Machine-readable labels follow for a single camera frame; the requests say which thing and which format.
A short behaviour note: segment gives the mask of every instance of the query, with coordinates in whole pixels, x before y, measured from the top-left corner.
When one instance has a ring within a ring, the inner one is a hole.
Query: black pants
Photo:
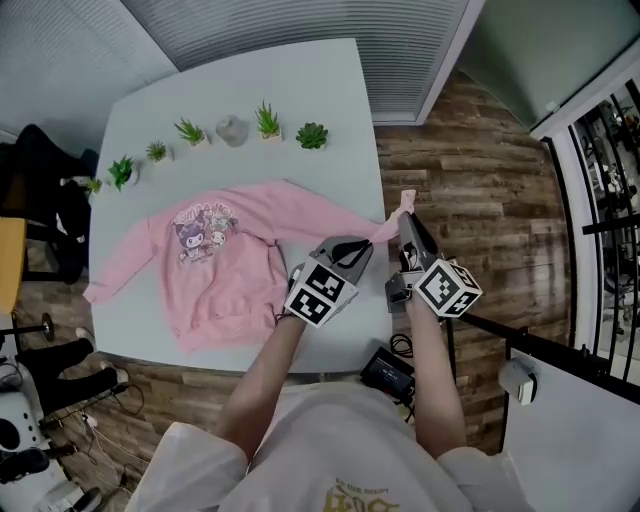
[[[99,395],[118,384],[113,368],[105,368],[81,379],[58,378],[63,370],[82,362],[91,352],[91,342],[80,338],[65,345],[27,350],[16,356],[16,360],[25,365],[33,377],[45,416]]]

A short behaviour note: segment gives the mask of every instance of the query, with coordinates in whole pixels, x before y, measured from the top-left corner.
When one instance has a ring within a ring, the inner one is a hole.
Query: human arm
[[[416,378],[416,440],[435,459],[466,446],[464,415],[438,318],[417,295],[407,302]]]
[[[253,459],[271,424],[306,325],[294,316],[281,318],[222,408],[215,434],[239,446],[248,462]]]

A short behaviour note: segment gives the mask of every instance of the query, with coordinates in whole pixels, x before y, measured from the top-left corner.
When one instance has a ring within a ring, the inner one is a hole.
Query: white shoe
[[[116,379],[118,381],[118,384],[125,384],[129,382],[129,374],[127,373],[127,370],[123,370],[122,368],[116,368],[115,366],[113,366],[111,363],[107,361],[101,361],[100,368],[102,368],[103,370],[106,370],[107,368],[113,368],[116,371]]]
[[[76,337],[78,339],[84,338],[85,340],[89,340],[91,342],[91,346],[95,352],[96,350],[96,338],[92,334],[89,329],[85,329],[84,327],[76,327]]]

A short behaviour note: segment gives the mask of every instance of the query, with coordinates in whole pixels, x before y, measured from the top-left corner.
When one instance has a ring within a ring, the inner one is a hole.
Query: white wall panel
[[[112,104],[176,72],[118,0],[0,0],[0,130],[99,150]]]

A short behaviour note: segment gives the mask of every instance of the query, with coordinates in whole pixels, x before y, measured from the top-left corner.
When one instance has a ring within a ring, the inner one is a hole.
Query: plant pot
[[[324,151],[327,148],[327,143],[325,142],[322,146],[320,146],[318,149],[316,148],[302,148],[305,151]]]
[[[173,161],[173,153],[169,148],[167,148],[167,153],[164,155],[164,158],[162,158],[162,160],[158,160],[157,162],[152,160],[153,165],[162,165],[163,163],[172,162],[172,161]]]
[[[200,142],[196,142],[195,144],[191,144],[191,142],[189,142],[189,146],[191,146],[192,149],[207,147],[210,144],[209,137],[207,137],[207,134],[204,132],[203,135],[204,136],[202,137]]]
[[[129,179],[126,181],[126,183],[122,186],[122,188],[125,189],[134,187],[136,183],[138,183],[139,179],[140,171],[134,167],[133,169],[131,169],[131,175],[129,176]]]
[[[282,127],[278,130],[278,133],[271,135],[260,134],[260,138],[265,142],[282,142]]]

